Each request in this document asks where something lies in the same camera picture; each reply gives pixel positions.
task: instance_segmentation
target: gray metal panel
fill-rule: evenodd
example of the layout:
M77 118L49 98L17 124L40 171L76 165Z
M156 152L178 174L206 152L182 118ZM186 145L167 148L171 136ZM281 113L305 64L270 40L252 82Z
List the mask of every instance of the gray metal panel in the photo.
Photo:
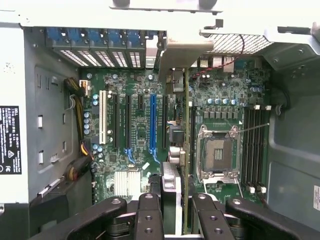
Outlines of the gray metal panel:
M57 55L44 47L40 31L31 34L25 30L24 34L28 198L31 201L45 186L61 177L78 155L76 118L73 110L65 111L69 97L62 87L64 78L77 77L78 73L74 66L59 61ZM43 76L41 88L38 87L39 75ZM38 128L38 115L43 115L42 129ZM43 151L43 164L39 164L39 151ZM55 154L59 160L52 164L50 158Z
M314 186L320 186L319 61L284 72L291 109L272 116L269 128L268 203L272 210L320 231L320 211L314 208ZM272 101L283 103L273 91Z

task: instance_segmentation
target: blue pcie slot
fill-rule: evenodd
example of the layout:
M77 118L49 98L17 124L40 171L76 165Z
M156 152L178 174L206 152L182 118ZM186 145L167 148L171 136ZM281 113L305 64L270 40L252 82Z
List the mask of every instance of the blue pcie slot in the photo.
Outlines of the blue pcie slot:
M152 154L155 162L159 163L157 160L157 95L150 95L150 139L149 139L149 153Z

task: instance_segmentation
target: heatsink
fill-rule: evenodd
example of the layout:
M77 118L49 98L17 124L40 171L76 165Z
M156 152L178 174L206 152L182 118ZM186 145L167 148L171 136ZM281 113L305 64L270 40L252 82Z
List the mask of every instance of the heatsink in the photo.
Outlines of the heatsink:
M114 195L132 197L141 193L141 172L116 171L114 173Z

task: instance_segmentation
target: mesh grille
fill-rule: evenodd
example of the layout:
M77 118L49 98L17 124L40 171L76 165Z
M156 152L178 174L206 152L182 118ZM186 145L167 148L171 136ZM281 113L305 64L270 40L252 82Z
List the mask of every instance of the mesh grille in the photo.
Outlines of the mesh grille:
M134 68L141 68L140 54L138 52L130 52L130 58Z
M96 51L95 53L103 61L103 63L107 67L114 67L115 66L114 63L110 60L110 58L108 57L108 55L104 51Z
M120 51L113 51L112 54L114 55L115 60L119 64L121 68L127 68L128 65L126 63L124 54Z
M252 55L271 45L262 35L242 35L244 39L243 54ZM214 41L214 49L209 53L214 54L240 54L243 41L239 34L214 34L211 39Z
M75 55L73 52L69 50L60 50L60 52L74 61L76 64L79 64L81 67L88 67L88 64L86 64L84 61L82 61L77 55Z
M93 66L101 67L101 64L88 51L78 51L78 53L88 60Z

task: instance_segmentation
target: warning label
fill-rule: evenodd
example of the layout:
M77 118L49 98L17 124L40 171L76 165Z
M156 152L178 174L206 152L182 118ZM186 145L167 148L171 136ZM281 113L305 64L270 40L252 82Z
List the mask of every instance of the warning label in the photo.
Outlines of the warning label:
M0 175L21 174L18 106L0 106Z

